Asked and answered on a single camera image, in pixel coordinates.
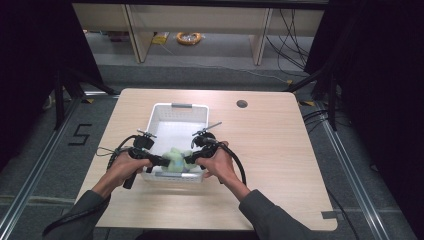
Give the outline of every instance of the metal frame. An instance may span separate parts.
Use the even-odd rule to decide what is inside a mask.
[[[317,103],[318,110],[324,110],[322,103]],[[356,200],[359,203],[359,206],[362,209],[362,212],[365,215],[365,219],[370,226],[371,232],[374,235],[375,239],[390,239],[387,230],[381,220],[380,214],[378,213],[374,203],[372,202],[370,196],[368,195],[364,185],[362,184],[361,179],[356,173],[355,167],[353,166],[349,155],[347,154],[342,141],[337,134],[337,131],[334,131],[332,126],[328,121],[324,121],[324,129],[330,139],[331,145],[333,146],[337,157],[342,165],[342,168],[345,172],[345,175],[349,181],[352,191],[355,194]]]
[[[80,101],[81,99],[74,99],[71,101],[71,104],[66,111],[66,118],[64,119],[62,125],[58,129],[54,130],[49,141],[47,142],[47,145],[44,147],[43,152],[41,153],[30,174],[25,180],[24,185],[13,200],[9,210],[4,215],[0,223],[0,239],[7,240],[12,233],[12,230],[22,215],[22,212],[24,211],[32,192],[35,190],[35,187],[43,176],[43,173],[47,168],[59,144],[59,141],[62,138],[63,133],[67,129],[69,119],[72,117],[73,113],[79,106]]]

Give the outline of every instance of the hand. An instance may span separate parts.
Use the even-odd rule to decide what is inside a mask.
[[[152,163],[148,159],[135,160],[128,155],[128,152],[122,152],[92,191],[107,198],[116,187],[121,186],[134,172],[140,173],[143,171],[143,167],[151,166]]]
[[[226,183],[231,179],[237,179],[234,172],[233,159],[222,148],[218,148],[211,158],[198,158],[196,164],[204,166],[208,172],[204,174],[205,178],[216,176],[222,183]]]
[[[208,172],[204,177],[216,176],[241,201],[250,189],[244,185],[234,172],[233,159],[222,148],[218,148],[211,158],[198,158],[196,164],[204,166]]]

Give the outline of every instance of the white plastic basket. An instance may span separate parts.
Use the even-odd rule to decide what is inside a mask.
[[[147,132],[157,136],[153,138],[155,144],[149,150],[150,153],[162,156],[169,152],[172,147],[182,151],[197,151],[200,148],[191,149],[193,133],[208,126],[209,108],[205,105],[157,103],[150,115]],[[164,172],[160,166],[153,168],[151,173],[141,173],[147,181],[171,181],[171,182],[197,182],[203,180],[203,170],[197,166],[188,172]]]

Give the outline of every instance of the yellow tape roll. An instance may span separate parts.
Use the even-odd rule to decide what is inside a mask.
[[[202,35],[200,33],[185,33],[177,34],[177,42],[183,45],[194,45],[200,42]]]

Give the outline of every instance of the person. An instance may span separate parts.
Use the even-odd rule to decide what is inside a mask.
[[[211,158],[198,158],[196,164],[207,169],[204,177],[218,177],[240,201],[239,209],[253,225],[259,239],[312,238],[310,229],[272,203],[259,190],[250,190],[244,185],[234,171],[231,156],[223,149],[219,148]],[[98,183],[85,192],[67,214],[45,229],[43,239],[93,239],[95,225],[106,210],[113,190],[121,186],[134,171],[141,172],[143,167],[150,166],[148,159],[134,160],[127,152],[121,153]],[[95,210],[85,214],[89,209]]]

